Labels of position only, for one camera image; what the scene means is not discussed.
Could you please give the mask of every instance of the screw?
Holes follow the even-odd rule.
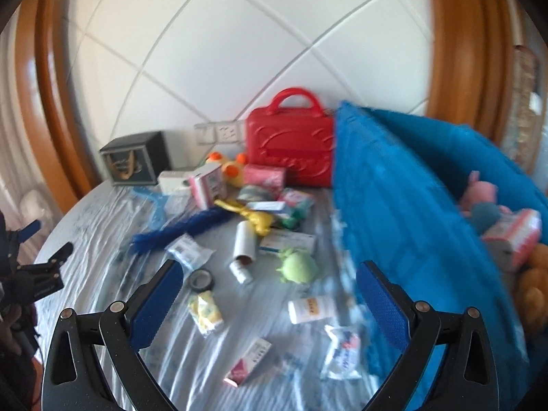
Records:
[[[122,310],[124,310],[124,307],[124,303],[122,303],[121,301],[115,301],[110,305],[110,311],[114,313],[122,312]]]
[[[72,317],[73,310],[68,307],[67,309],[63,309],[61,311],[61,318],[70,318]]]
[[[471,307],[470,309],[468,309],[468,315],[470,315],[470,317],[472,318],[479,318],[480,312],[475,307]]]
[[[415,303],[415,309],[419,312],[428,312],[430,310],[430,305],[426,301],[417,301]]]

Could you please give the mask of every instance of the person's hand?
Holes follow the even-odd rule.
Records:
[[[0,341],[12,352],[21,355],[21,346],[15,341],[12,334],[12,325],[21,316],[21,306],[12,304],[9,311],[0,320]]]

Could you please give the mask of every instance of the white cardboard tube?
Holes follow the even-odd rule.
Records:
[[[238,259],[243,265],[247,265],[255,261],[256,255],[257,236],[253,225],[249,221],[242,221],[236,228],[234,259]]]

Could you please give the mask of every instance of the white tiled wall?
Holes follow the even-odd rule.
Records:
[[[196,165],[195,124],[245,119],[288,86],[329,108],[427,105],[431,0],[70,0],[66,19],[93,150],[162,129],[173,164]]]

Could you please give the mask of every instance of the pink plush toy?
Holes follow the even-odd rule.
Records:
[[[480,172],[471,171],[468,176],[468,188],[459,201],[459,207],[464,216],[469,216],[472,207],[480,202],[497,203],[497,186],[490,182],[480,181]],[[500,205],[501,213],[511,213],[512,211],[505,206]]]

